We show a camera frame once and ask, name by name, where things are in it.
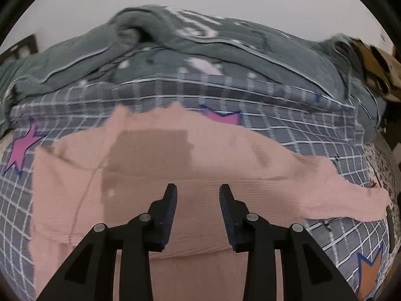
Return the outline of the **pink knitted garment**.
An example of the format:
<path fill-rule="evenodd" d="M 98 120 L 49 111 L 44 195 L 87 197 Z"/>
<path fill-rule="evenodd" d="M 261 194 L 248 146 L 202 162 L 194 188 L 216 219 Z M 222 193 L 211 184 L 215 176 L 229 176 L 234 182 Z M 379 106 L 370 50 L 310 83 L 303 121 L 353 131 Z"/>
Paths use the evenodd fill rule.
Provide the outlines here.
<path fill-rule="evenodd" d="M 173 103 L 145 113 L 117 106 L 100 127 L 39 146 L 33 161 L 29 251 L 40 293 L 97 223 L 122 225 L 177 186 L 170 241 L 151 260 L 156 300 L 240 300 L 247 256 L 232 251 L 219 202 L 234 197 L 270 223 L 383 219 L 389 194 L 241 126 Z"/>

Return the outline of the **grey-green fleece blanket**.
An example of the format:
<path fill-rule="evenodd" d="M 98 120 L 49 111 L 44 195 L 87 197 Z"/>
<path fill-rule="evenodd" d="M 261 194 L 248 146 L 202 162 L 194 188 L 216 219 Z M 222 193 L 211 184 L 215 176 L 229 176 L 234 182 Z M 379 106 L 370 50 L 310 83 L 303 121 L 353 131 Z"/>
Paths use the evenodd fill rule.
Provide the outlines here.
<path fill-rule="evenodd" d="M 182 69 L 237 77 L 249 69 L 261 80 L 350 100 L 367 142 L 385 111 L 385 101 L 365 86 L 360 53 L 346 35 L 309 41 L 243 20 L 141 6 L 44 52 L 2 64 L 1 131 L 10 128 L 14 105 L 81 80 L 111 82 L 111 72 L 132 56 L 139 64 L 119 82 Z"/>

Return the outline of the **dark wooden headboard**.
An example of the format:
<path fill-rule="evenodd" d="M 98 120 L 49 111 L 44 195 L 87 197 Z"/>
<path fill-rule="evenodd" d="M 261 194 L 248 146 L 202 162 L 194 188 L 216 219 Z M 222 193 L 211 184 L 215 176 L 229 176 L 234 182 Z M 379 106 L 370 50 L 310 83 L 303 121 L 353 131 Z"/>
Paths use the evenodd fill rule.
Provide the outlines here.
<path fill-rule="evenodd" d="M 32 34 L 4 51 L 0 56 L 0 63 L 19 60 L 36 53 L 38 53 L 37 41 L 35 35 Z"/>

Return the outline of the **floral bed sheet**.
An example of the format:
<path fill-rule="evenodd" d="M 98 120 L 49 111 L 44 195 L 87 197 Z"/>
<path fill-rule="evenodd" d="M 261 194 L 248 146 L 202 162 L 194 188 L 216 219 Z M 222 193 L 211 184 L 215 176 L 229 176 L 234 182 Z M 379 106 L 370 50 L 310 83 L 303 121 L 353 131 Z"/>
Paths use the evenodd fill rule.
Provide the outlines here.
<path fill-rule="evenodd" d="M 379 147 L 373 143 L 364 145 L 368 177 L 372 187 L 386 189 L 392 200 L 397 199 L 395 174 L 391 162 Z"/>

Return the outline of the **brown patterned cloth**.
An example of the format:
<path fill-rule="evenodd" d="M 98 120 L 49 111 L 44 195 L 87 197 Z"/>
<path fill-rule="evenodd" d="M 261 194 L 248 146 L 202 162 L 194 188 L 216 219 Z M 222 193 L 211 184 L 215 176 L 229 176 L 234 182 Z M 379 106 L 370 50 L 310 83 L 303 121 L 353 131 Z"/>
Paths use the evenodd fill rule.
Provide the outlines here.
<path fill-rule="evenodd" d="M 352 39 L 367 87 L 391 102 L 400 102 L 400 63 L 386 51 Z"/>

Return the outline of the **grey checked star blanket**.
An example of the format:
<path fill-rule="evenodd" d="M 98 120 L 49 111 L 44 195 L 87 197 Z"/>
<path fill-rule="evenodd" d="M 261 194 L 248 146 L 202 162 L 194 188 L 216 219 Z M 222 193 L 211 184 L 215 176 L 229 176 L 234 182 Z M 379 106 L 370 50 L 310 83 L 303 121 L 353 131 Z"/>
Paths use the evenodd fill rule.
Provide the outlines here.
<path fill-rule="evenodd" d="M 14 106 L 11 138 L 21 139 L 34 124 L 37 145 L 49 146 L 67 134 L 101 125 L 117 104 L 141 112 L 174 101 L 221 116 L 238 112 L 244 127 L 293 152 L 328 157 L 344 178 L 368 185 L 357 101 L 341 103 L 308 88 L 256 79 L 187 73 L 121 84 L 80 80 Z M 34 298 L 34 265 L 28 250 L 34 154 L 33 147 L 27 149 L 19 168 L 8 162 L 11 143 L 1 156 L 1 274 L 20 300 Z"/>

